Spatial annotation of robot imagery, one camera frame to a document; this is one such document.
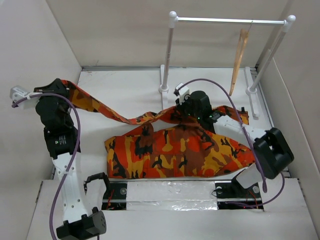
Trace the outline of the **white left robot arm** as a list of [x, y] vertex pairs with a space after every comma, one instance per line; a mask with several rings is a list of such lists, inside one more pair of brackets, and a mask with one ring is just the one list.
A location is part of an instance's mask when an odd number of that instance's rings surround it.
[[100, 198], [111, 194], [111, 185], [105, 173], [100, 172], [81, 178], [80, 133], [70, 115], [74, 109], [71, 90], [59, 78], [52, 83], [36, 87], [41, 94], [35, 106], [36, 113], [44, 125], [44, 140], [56, 174], [58, 189], [50, 209], [49, 228], [54, 240], [89, 240], [99, 238], [107, 231], [107, 223], [101, 208], [89, 203], [87, 183], [101, 180], [94, 186]]

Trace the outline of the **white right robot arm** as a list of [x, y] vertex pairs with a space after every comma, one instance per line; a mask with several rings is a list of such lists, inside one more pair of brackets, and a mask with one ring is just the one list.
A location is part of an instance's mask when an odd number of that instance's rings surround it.
[[259, 172], [258, 164], [253, 163], [236, 175], [231, 184], [235, 196], [243, 197], [251, 186], [263, 180], [262, 177], [273, 180], [294, 160], [294, 154], [279, 129], [252, 127], [239, 123], [219, 110], [213, 110], [204, 91], [190, 93], [185, 87], [184, 90], [176, 89], [174, 94], [177, 96], [176, 107], [183, 116], [194, 117], [205, 130], [253, 149], [262, 172]]

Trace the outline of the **orange camouflage trousers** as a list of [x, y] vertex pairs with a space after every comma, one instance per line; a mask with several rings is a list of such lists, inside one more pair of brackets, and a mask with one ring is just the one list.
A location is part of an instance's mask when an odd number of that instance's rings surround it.
[[125, 118], [74, 83], [63, 80], [69, 100], [82, 110], [101, 113], [134, 129], [107, 139], [107, 175], [114, 179], [222, 176], [249, 167], [255, 157], [249, 147], [182, 118], [176, 107]]

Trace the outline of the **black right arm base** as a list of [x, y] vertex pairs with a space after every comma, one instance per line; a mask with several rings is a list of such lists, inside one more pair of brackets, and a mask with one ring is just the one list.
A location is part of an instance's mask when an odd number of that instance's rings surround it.
[[211, 195], [216, 197], [219, 210], [244, 210], [251, 209], [246, 205], [262, 204], [260, 188], [257, 183], [247, 189], [238, 187], [232, 189], [230, 182], [216, 182]]

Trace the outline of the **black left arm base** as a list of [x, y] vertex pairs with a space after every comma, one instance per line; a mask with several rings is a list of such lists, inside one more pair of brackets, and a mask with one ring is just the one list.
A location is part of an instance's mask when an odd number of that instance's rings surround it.
[[127, 182], [111, 182], [110, 190], [102, 199], [102, 210], [122, 211], [127, 209]]

